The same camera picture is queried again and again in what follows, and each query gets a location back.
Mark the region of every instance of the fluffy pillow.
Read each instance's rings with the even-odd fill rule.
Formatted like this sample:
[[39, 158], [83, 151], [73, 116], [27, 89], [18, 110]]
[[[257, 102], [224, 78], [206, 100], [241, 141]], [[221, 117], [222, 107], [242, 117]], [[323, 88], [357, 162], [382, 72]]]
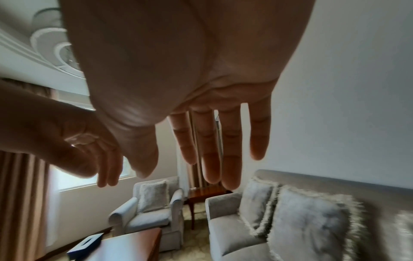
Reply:
[[278, 183], [253, 177], [242, 193], [239, 215], [252, 236], [268, 234], [277, 201]]
[[402, 260], [413, 260], [413, 212], [402, 211], [397, 215], [397, 228], [399, 230]]
[[276, 261], [356, 260], [365, 232], [361, 213], [351, 196], [284, 186], [268, 235], [270, 252]]
[[142, 184], [139, 189], [138, 212], [150, 212], [169, 206], [168, 181]]

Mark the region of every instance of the armchair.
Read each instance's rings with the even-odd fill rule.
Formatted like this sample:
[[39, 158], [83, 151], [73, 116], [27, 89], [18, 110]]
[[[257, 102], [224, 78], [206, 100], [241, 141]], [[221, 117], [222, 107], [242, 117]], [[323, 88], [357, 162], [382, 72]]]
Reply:
[[162, 229], [160, 252], [181, 248], [184, 232], [184, 219], [182, 215], [184, 193], [179, 188], [178, 177], [167, 178], [166, 180], [169, 182], [171, 199], [169, 208], [137, 213], [140, 186], [144, 183], [154, 183], [161, 180], [136, 183], [133, 186], [133, 197], [109, 216], [109, 224], [112, 226], [113, 236], [160, 227]]

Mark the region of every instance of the natural light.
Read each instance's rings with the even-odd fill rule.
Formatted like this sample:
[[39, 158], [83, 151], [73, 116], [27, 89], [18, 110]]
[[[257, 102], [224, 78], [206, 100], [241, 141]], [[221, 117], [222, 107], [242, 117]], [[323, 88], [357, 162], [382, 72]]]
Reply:
[[[97, 177], [98, 177], [97, 175], [95, 175], [91, 178], [78, 178], [56, 167], [52, 167], [52, 172], [57, 176], [56, 179], [57, 179], [59, 190], [67, 190], [71, 188], [84, 187], [87, 185], [96, 184]], [[125, 178], [131, 175], [133, 175], [133, 172], [131, 170], [130, 164], [127, 161], [127, 159], [124, 157], [123, 158], [123, 170], [122, 170], [122, 174], [120, 175], [120, 177]]]

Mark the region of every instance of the curtain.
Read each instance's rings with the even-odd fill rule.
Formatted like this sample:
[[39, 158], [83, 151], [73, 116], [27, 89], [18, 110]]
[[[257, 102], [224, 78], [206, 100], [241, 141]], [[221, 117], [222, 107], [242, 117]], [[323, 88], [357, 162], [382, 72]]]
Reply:
[[[195, 122], [192, 120], [192, 116], [190, 112], [189, 112], [189, 122], [191, 123], [192, 137], [194, 138], [195, 149], [198, 152], [197, 163], [194, 165], [187, 164], [189, 188], [195, 189], [195, 188], [208, 187], [208, 186], [211, 186], [211, 184], [209, 184], [203, 177], [202, 160], [201, 160], [201, 157], [199, 156], [200, 152], [199, 152], [199, 146], [198, 146], [198, 135], [196, 132]], [[218, 143], [219, 154], [222, 159], [222, 140], [221, 140], [221, 131], [220, 131], [220, 124], [219, 124], [218, 117], [216, 118], [215, 130], [216, 130], [216, 140]]]
[[[53, 98], [49, 88], [5, 79]], [[49, 164], [34, 155], [0, 151], [0, 260], [33, 261], [45, 254]]]

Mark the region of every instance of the wooden table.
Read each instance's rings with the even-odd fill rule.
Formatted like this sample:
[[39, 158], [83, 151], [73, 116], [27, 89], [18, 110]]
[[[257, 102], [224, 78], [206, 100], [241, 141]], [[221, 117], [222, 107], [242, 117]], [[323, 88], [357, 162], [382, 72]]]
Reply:
[[84, 261], [158, 261], [160, 228], [102, 240]]
[[189, 209], [191, 210], [191, 217], [192, 217], [192, 230], [195, 228], [195, 213], [194, 213], [194, 204], [205, 202], [205, 200], [209, 197], [215, 197], [224, 195], [227, 193], [231, 193], [231, 191], [226, 190], [223, 186], [210, 186], [210, 187], [201, 187], [194, 190], [189, 190], [188, 192], [188, 205]]

